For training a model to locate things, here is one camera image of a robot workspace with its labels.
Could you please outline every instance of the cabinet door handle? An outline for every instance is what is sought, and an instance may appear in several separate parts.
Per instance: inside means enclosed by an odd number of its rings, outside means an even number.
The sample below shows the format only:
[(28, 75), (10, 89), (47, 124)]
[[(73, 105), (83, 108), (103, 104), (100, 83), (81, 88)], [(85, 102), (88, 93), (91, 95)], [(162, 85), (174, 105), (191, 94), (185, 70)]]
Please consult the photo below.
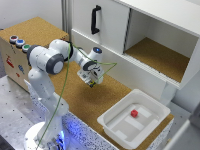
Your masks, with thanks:
[(92, 34), (98, 33), (100, 30), (96, 28), (96, 12), (101, 10), (101, 7), (96, 5), (96, 8), (92, 10), (92, 24), (91, 24), (91, 31)]

